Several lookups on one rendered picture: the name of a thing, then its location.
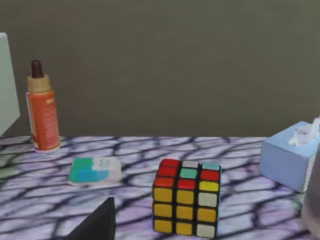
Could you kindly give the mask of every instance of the gray cup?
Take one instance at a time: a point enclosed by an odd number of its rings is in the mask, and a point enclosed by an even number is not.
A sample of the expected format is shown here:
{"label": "gray cup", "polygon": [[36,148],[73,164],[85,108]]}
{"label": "gray cup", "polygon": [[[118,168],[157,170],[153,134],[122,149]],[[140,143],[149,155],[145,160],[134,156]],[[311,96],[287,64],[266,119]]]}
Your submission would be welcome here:
{"label": "gray cup", "polygon": [[305,193],[301,219],[305,227],[320,239],[320,144],[316,152],[309,184]]}

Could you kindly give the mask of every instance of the brown bottle tip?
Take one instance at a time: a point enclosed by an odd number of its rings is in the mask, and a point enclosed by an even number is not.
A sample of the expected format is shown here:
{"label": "brown bottle tip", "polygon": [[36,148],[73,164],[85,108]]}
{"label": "brown bottle tip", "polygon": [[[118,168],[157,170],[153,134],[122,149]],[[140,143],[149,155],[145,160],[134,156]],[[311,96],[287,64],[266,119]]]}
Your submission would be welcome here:
{"label": "brown bottle tip", "polygon": [[44,77],[42,65],[39,60],[33,60],[31,62],[31,76],[33,79],[41,79]]}

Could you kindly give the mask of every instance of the gray wall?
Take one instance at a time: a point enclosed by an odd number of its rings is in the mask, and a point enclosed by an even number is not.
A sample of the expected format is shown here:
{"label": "gray wall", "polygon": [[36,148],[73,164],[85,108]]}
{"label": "gray wall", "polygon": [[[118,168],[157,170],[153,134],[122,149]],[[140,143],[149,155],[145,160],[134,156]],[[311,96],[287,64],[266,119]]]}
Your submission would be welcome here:
{"label": "gray wall", "polygon": [[40,59],[61,135],[267,136],[320,114],[318,0],[0,0],[21,118]]}

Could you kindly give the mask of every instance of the marble table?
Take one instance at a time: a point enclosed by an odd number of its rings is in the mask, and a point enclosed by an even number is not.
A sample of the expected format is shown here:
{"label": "marble table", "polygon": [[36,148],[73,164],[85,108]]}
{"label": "marble table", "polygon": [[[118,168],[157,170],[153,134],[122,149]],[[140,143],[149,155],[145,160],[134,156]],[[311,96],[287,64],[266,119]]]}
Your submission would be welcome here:
{"label": "marble table", "polygon": [[[303,196],[258,174],[262,137],[64,137],[35,153],[29,137],[0,138],[0,240],[61,240],[115,196],[117,240],[201,239],[153,232],[151,185],[162,158],[218,161],[223,169],[218,238],[311,240]],[[74,157],[118,156],[122,182],[74,187]]]}

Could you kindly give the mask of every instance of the red square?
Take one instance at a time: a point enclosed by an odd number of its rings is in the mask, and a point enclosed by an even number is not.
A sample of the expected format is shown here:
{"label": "red square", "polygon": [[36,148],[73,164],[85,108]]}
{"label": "red square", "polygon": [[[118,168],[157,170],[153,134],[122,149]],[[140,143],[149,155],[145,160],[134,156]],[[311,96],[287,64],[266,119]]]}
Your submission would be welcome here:
{"label": "red square", "polygon": [[202,170],[200,173],[200,179],[204,181],[219,181],[219,171],[214,170]]}
{"label": "red square", "polygon": [[168,167],[178,167],[179,160],[171,159],[171,158],[165,158],[161,161],[160,165],[162,166],[168,166]]}
{"label": "red square", "polygon": [[177,174],[177,169],[171,166],[160,166],[156,172],[157,176],[161,177],[175,177]]}
{"label": "red square", "polygon": [[195,186],[196,186],[195,180],[191,180],[191,179],[182,179],[181,178],[178,180],[178,184],[177,184],[178,189],[193,190],[193,189],[195,189]]}
{"label": "red square", "polygon": [[156,177],[153,185],[155,187],[172,188],[174,179],[170,177]]}

